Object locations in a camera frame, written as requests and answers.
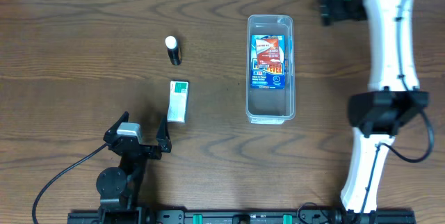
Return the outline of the red small box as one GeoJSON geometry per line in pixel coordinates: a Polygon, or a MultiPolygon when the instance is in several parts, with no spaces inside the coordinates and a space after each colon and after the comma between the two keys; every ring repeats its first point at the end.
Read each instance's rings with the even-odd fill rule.
{"type": "Polygon", "coordinates": [[[275,66],[282,63],[283,58],[278,38],[256,39],[255,47],[259,67],[275,66]]]}

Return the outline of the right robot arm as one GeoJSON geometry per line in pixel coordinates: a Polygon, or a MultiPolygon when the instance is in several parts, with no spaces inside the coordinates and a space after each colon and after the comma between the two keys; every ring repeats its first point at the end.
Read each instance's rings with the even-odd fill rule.
{"type": "Polygon", "coordinates": [[[341,223],[407,223],[410,211],[378,211],[378,187],[389,152],[408,163],[421,163],[432,153],[435,134],[425,113],[429,94],[420,89],[412,46],[414,0],[320,0],[324,25],[366,20],[371,71],[368,90],[348,100],[353,149],[341,190],[341,223]],[[428,135],[427,149],[408,158],[394,147],[401,127],[420,115],[428,135]]]}

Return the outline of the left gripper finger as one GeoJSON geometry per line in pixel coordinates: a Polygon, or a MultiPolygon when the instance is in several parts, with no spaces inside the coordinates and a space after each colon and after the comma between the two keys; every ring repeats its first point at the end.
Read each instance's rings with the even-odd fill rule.
{"type": "Polygon", "coordinates": [[[171,153],[172,143],[170,140],[170,135],[168,131],[168,119],[164,116],[159,125],[159,129],[156,133],[156,140],[161,152],[171,153]]]}
{"type": "Polygon", "coordinates": [[[125,111],[120,118],[105,132],[104,137],[110,137],[117,134],[119,126],[123,122],[128,122],[129,120],[129,112],[125,111]]]}

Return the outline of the blue Kool Fever box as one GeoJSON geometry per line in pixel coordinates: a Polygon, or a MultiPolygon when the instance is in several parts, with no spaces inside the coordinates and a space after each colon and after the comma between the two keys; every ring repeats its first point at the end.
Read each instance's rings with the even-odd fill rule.
{"type": "Polygon", "coordinates": [[[252,35],[250,41],[250,57],[248,64],[250,71],[250,87],[258,89],[283,89],[285,87],[285,37],[283,35],[252,35]],[[283,61],[279,65],[259,67],[257,62],[255,40],[262,38],[278,38],[283,61]]]}

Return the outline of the white green medicine box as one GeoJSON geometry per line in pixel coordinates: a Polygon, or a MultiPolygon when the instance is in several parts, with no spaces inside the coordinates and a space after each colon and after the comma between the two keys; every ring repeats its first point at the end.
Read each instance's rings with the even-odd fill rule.
{"type": "Polygon", "coordinates": [[[168,122],[185,123],[187,101],[188,101],[188,82],[171,81],[169,107],[167,114],[168,122]]]}

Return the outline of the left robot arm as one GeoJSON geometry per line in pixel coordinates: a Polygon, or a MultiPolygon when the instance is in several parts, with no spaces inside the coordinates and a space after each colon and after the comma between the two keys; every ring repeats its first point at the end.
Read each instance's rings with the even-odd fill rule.
{"type": "Polygon", "coordinates": [[[97,178],[96,187],[100,194],[98,223],[155,223],[152,211],[138,206],[138,194],[147,161],[160,160],[163,153],[171,152],[167,118],[161,120],[156,145],[142,143],[140,125],[129,122],[128,112],[124,112],[105,132],[104,141],[121,160],[119,166],[103,170],[97,178]]]}

